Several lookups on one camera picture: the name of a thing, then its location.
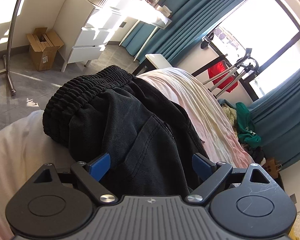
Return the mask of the black garment on pile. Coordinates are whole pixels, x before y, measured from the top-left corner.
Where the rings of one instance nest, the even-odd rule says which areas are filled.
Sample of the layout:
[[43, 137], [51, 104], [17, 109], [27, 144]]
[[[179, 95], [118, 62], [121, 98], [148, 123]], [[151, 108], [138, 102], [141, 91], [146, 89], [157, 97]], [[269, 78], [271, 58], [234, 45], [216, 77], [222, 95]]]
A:
[[264, 159], [264, 151], [260, 146], [258, 146], [257, 148], [252, 148], [251, 146], [246, 144], [243, 146], [243, 148], [252, 157], [255, 163], [260, 164]]

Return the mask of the metal tripod stand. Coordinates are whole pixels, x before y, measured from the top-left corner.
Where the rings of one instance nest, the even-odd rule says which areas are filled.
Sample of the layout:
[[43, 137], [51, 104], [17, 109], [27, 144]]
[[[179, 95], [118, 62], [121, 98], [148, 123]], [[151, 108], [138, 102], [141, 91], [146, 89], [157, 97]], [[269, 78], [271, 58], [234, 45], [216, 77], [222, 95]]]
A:
[[214, 95], [216, 99], [218, 99], [223, 93], [227, 92], [234, 84], [238, 83], [245, 74], [248, 74], [249, 72], [256, 73], [259, 70], [260, 67], [258, 62], [251, 56], [252, 51], [252, 48], [246, 48], [244, 56], [237, 60], [231, 67], [227, 67], [219, 74], [203, 82], [203, 85], [207, 85], [208, 83], [221, 78], [216, 84], [209, 88], [209, 91], [212, 93], [222, 83], [232, 77], [232, 80], [227, 82], [226, 85]]

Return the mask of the black shorts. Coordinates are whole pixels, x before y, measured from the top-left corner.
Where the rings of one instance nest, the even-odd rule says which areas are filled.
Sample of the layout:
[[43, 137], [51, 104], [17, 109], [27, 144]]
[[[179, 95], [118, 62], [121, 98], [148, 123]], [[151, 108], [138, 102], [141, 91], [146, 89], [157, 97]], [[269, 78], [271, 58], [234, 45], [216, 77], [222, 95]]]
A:
[[200, 185], [192, 156], [205, 150], [186, 111], [118, 66], [65, 83], [47, 103], [43, 128], [75, 161], [108, 153], [101, 184], [118, 197], [185, 197]]

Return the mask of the chrome clothes rack pole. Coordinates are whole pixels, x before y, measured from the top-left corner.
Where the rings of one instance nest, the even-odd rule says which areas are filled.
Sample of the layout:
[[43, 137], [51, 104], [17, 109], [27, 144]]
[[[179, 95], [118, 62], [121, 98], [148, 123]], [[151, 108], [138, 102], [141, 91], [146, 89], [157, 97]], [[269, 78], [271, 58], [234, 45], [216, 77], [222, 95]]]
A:
[[0, 75], [5, 75], [7, 78], [7, 83], [9, 86], [11, 96], [15, 96], [15, 94], [17, 92], [15, 90], [10, 72], [11, 72], [11, 52], [12, 52], [13, 35], [14, 35], [15, 24], [16, 24], [21, 1], [22, 0], [16, 0], [15, 6], [14, 6], [14, 11], [12, 14], [12, 19], [10, 21], [10, 27], [9, 27], [9, 33], [8, 33], [7, 49], [6, 49], [6, 53], [2, 56], [4, 69], [0, 70]]

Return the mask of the green garment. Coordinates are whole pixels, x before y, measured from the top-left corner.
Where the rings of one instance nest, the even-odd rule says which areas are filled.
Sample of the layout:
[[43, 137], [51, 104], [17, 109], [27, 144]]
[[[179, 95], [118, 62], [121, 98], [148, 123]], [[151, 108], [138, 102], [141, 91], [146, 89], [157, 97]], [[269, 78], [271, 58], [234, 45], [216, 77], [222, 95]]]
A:
[[236, 103], [237, 113], [237, 135], [239, 142], [247, 144], [251, 148], [261, 145], [261, 137], [255, 133], [255, 125], [251, 119], [251, 114], [244, 103]]

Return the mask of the cardboard box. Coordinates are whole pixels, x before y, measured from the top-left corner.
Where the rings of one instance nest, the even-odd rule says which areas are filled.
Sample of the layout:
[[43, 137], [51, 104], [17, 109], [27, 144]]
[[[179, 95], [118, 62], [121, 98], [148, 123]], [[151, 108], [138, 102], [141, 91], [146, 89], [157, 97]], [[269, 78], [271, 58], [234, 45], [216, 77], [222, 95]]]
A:
[[53, 30], [47, 27], [36, 28], [32, 34], [26, 34], [29, 41], [29, 54], [37, 71], [46, 71], [52, 68], [59, 48], [64, 46], [63, 41]]

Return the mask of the teal curtain right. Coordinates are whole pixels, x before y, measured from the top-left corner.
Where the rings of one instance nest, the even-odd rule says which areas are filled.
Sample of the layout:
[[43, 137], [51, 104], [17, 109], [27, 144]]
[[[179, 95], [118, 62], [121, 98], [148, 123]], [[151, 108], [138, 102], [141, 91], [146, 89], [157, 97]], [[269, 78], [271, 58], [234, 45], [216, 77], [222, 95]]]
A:
[[300, 69], [248, 109], [266, 158], [282, 168], [300, 160]]

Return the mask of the teal curtain left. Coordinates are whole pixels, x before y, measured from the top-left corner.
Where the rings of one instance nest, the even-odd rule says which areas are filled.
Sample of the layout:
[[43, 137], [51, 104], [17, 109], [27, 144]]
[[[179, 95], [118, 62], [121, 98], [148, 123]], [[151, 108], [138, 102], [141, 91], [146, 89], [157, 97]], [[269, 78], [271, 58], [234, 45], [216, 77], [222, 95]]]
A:
[[154, 26], [139, 23], [123, 42], [126, 51], [142, 62], [147, 54], [161, 54], [178, 63], [201, 38], [244, 0], [160, 0], [171, 10], [172, 22], [149, 37]]

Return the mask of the brown paper bag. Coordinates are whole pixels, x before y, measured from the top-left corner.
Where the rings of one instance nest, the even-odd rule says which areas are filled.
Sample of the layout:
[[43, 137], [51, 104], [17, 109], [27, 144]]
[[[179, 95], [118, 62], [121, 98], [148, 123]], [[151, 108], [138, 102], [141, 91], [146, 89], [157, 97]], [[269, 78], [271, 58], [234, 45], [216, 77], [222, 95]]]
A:
[[282, 164], [277, 162], [275, 158], [266, 159], [266, 163], [262, 167], [273, 179], [277, 179], [279, 177], [279, 172], [282, 170]]

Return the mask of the teal curtain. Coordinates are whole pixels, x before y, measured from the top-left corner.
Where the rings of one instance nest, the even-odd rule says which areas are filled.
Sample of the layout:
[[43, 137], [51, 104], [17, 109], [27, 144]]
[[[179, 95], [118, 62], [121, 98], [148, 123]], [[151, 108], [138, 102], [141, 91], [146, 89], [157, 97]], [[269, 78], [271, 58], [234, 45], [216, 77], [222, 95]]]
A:
[[266, 158], [282, 168], [300, 160], [300, 69], [248, 109]]
[[244, 0], [160, 0], [171, 10], [172, 22], [149, 37], [154, 26], [139, 23], [123, 42], [126, 51], [142, 62], [147, 54], [161, 54], [178, 63], [201, 38]]

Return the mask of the cream knitted garment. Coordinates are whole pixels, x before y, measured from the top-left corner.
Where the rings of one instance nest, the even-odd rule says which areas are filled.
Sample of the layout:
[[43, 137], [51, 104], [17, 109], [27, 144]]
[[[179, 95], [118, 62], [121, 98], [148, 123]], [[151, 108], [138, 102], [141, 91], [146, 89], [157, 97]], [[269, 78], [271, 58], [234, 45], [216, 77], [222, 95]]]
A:
[[237, 111], [227, 104], [222, 104], [221, 105], [223, 112], [225, 113], [227, 119], [230, 122], [230, 125], [232, 127], [236, 127], [237, 125]]

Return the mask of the pastel tie-dye duvet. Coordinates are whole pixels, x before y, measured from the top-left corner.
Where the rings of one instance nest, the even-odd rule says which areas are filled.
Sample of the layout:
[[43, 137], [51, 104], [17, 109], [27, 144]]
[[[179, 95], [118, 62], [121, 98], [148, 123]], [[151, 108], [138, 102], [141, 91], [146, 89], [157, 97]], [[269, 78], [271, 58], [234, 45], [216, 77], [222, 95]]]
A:
[[180, 195], [200, 184], [192, 156], [245, 168], [221, 106], [188, 72], [166, 68], [134, 76], [118, 66], [78, 76], [44, 110], [0, 130], [0, 239], [13, 235], [5, 207], [45, 163], [70, 167], [105, 154], [101, 183], [123, 195]]

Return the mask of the white dressing table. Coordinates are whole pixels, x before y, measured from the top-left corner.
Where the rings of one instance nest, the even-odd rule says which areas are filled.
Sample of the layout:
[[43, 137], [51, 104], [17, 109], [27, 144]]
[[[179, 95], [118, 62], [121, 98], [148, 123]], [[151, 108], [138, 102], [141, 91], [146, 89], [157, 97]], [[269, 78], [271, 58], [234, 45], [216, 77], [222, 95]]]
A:
[[146, 1], [142, 0], [132, 0], [127, 4], [127, 7], [123, 12], [127, 13], [128, 18], [133, 18], [136, 22], [131, 26], [131, 28], [125, 33], [124, 37], [119, 42], [119, 46], [123, 44], [130, 33], [137, 27], [140, 22], [148, 25], [154, 26], [152, 32], [147, 36], [147, 39], [134, 56], [134, 62], [137, 60], [138, 56], [141, 54], [147, 43], [154, 36], [154, 34], [159, 29], [166, 29], [172, 22], [169, 17], [166, 17], [160, 10], [157, 10], [152, 5], [148, 4]]

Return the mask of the white drawer cabinet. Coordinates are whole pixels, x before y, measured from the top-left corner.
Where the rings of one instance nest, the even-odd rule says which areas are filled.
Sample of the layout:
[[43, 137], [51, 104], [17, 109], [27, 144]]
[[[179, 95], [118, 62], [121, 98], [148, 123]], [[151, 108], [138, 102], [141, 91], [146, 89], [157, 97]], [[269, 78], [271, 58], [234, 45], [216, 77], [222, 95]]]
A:
[[105, 13], [88, 0], [65, 0], [53, 26], [64, 45], [59, 53], [64, 60], [61, 71], [71, 63], [91, 61], [100, 57], [105, 49], [104, 42], [109, 35], [107, 29], [87, 26], [95, 12]]

